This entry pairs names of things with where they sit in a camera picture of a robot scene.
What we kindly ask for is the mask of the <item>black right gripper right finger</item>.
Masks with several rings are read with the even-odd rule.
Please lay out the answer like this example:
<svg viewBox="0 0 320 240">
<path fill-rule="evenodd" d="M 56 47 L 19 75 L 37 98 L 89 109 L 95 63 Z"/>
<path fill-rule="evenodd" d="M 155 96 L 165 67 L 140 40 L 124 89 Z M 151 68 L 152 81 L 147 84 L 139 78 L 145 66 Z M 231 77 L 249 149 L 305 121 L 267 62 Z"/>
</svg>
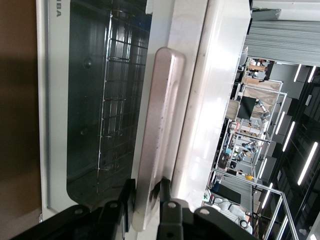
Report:
<svg viewBox="0 0 320 240">
<path fill-rule="evenodd" d="M 171 197 L 171 181 L 159 182 L 158 240 L 254 240 L 255 237 L 212 207 L 194 212 Z"/>
</svg>

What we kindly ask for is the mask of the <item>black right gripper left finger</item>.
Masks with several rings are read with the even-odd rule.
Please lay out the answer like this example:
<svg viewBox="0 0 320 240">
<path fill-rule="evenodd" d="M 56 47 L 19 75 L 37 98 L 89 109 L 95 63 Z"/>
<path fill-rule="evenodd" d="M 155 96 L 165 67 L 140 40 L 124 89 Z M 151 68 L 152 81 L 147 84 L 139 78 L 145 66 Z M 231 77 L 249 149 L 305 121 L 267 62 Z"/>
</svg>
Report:
<svg viewBox="0 0 320 240">
<path fill-rule="evenodd" d="M 123 240 L 132 221 L 136 180 L 127 179 L 116 200 L 91 211 L 73 205 L 13 237 L 14 240 Z"/>
</svg>

